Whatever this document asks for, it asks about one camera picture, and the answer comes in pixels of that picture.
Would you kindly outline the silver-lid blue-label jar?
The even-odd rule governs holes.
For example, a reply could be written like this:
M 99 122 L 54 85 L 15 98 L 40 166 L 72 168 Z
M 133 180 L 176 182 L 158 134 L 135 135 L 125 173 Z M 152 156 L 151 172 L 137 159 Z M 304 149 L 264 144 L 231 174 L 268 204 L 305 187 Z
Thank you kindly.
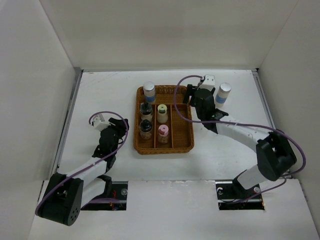
M 151 81 L 147 81 L 143 84 L 144 98 L 147 103 L 155 103 L 156 101 L 156 88 L 155 84 Z
M 215 96 L 215 105 L 217 108 L 221 108 L 225 104 L 231 90 L 232 86 L 227 82 L 224 82 L 219 86 Z

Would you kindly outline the black-lid spice jar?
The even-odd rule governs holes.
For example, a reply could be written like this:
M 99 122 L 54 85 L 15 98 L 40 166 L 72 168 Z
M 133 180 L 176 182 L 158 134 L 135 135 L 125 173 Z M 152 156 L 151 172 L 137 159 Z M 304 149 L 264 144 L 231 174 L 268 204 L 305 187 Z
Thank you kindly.
M 141 138 L 144 140 L 149 140 L 152 137 L 152 129 L 153 125 L 149 120 L 142 120 L 139 124 L 139 133 Z

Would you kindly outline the black-cap spice grinder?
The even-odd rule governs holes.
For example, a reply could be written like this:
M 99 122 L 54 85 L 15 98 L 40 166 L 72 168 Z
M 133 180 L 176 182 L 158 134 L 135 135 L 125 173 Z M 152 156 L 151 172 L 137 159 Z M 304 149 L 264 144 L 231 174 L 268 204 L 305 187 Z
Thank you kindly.
M 153 121 L 153 107 L 148 102 L 143 102 L 139 107 L 141 120 Z

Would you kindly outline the yellow-cap spice bottle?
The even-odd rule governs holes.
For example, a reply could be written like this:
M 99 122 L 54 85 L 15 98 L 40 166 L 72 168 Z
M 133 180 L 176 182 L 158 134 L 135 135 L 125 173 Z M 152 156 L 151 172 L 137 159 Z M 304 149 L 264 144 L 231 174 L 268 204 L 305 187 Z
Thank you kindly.
M 165 104 L 157 106 L 156 119 L 160 124 L 165 124 L 168 121 L 168 108 Z

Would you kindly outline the pink-cap spice bottle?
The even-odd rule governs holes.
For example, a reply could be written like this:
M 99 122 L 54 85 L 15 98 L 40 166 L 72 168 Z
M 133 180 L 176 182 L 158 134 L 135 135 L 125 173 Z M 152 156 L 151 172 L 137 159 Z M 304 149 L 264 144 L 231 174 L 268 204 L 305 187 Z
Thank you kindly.
M 167 144 L 169 141 L 169 127 L 166 124 L 162 124 L 158 127 L 157 140 L 161 144 Z

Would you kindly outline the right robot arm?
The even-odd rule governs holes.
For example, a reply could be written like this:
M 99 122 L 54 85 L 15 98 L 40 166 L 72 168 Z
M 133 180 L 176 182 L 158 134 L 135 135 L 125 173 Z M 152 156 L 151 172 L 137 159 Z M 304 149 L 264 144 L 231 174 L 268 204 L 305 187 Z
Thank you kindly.
M 188 84 L 183 103 L 195 107 L 198 119 L 207 130 L 229 137 L 256 153 L 257 164 L 232 180 L 233 194 L 243 198 L 256 185 L 278 180 L 297 162 L 297 158 L 289 141 L 279 132 L 232 124 L 235 120 L 216 108 L 214 90 Z

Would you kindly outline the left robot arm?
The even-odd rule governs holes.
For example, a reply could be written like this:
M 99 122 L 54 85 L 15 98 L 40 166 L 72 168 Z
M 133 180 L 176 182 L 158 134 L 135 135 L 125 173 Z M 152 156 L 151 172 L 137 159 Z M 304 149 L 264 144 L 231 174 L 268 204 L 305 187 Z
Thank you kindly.
M 65 174 L 53 174 L 47 184 L 35 215 L 62 225 L 71 226 L 82 207 L 94 198 L 112 195 L 112 180 L 106 173 L 113 167 L 116 154 L 129 132 L 126 118 L 110 118 L 108 122 L 95 115 L 91 124 L 100 132 L 98 145 L 89 161 Z

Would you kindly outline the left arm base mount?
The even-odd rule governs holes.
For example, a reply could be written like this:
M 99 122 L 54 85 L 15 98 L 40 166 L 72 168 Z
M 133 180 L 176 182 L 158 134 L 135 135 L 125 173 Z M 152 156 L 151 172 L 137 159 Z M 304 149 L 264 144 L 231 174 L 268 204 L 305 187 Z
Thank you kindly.
M 83 190 L 82 211 L 125 211 L 129 183 L 112 181 L 107 175 L 98 176 Z

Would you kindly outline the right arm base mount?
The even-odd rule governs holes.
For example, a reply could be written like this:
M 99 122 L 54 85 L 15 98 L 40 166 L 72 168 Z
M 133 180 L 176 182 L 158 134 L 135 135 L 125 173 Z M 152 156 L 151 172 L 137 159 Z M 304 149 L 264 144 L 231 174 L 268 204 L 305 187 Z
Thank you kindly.
M 259 184 L 244 189 L 232 179 L 223 179 L 215 181 L 215 188 L 220 211 L 265 210 Z

